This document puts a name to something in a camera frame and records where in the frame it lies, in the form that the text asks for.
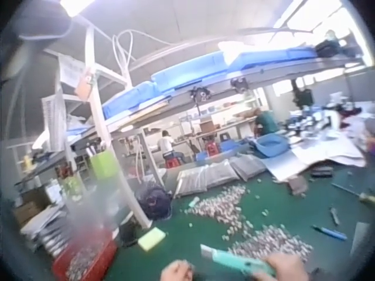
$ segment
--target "white shirt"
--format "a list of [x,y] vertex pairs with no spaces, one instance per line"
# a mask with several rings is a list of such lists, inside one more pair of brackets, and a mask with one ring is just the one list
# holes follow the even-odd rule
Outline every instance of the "white shirt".
[[162,154],[166,154],[168,152],[173,151],[172,144],[174,140],[170,136],[164,136],[158,141],[158,146],[162,151]]

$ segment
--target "yellow sponge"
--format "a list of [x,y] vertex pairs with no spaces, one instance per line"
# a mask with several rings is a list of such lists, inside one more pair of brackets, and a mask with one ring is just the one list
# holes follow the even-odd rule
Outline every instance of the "yellow sponge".
[[165,236],[165,232],[161,231],[157,227],[154,227],[152,230],[150,230],[145,235],[140,237],[140,239],[138,239],[138,245],[141,246],[143,250],[148,252],[157,244],[159,244]]

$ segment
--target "finger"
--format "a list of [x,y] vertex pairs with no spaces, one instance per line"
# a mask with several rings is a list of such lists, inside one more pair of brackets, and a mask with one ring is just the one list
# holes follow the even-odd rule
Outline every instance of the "finger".
[[269,256],[265,257],[264,261],[271,265],[273,268],[277,269],[280,261],[284,260],[283,253],[272,253]]
[[187,262],[180,262],[178,270],[176,272],[176,280],[183,280],[190,271],[190,265]]
[[253,277],[258,281],[277,281],[275,278],[264,272],[256,272],[253,274]]
[[181,261],[174,261],[172,263],[170,263],[166,268],[165,270],[170,270],[172,272],[176,272],[178,270],[178,268],[180,267],[180,264],[181,264]]
[[193,272],[192,272],[191,270],[189,270],[189,271],[187,272],[187,275],[186,275],[186,277],[185,277],[185,280],[186,280],[186,281],[192,281],[192,280],[193,280]]

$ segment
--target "worker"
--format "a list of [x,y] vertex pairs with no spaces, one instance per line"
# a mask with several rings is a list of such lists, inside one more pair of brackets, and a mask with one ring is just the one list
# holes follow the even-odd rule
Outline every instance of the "worker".
[[[258,281],[308,281],[309,276],[298,255],[273,253],[265,261],[276,270],[276,279],[264,272],[255,272]],[[192,281],[193,269],[187,261],[174,261],[161,274],[160,281]]]
[[162,151],[165,160],[173,158],[179,159],[182,163],[186,164],[185,156],[182,152],[174,151],[172,144],[175,141],[171,138],[168,131],[162,131],[162,138],[158,141],[158,148]]
[[241,112],[235,116],[243,118],[256,117],[255,126],[253,127],[255,137],[276,133],[279,130],[276,120],[270,111],[262,111],[260,108],[256,108],[253,111]]

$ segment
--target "red basket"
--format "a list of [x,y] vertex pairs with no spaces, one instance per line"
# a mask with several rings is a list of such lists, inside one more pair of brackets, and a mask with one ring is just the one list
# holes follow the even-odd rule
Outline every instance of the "red basket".
[[104,242],[104,246],[101,252],[97,255],[91,268],[82,277],[81,281],[98,281],[101,280],[109,266],[111,265],[117,246],[112,240],[112,233],[107,231],[99,231],[96,233],[90,233],[85,238],[81,237],[76,242],[71,243],[53,262],[52,272],[55,274],[59,281],[68,281],[66,277],[66,271],[70,265],[71,259],[79,251],[82,246],[90,243],[101,241]]

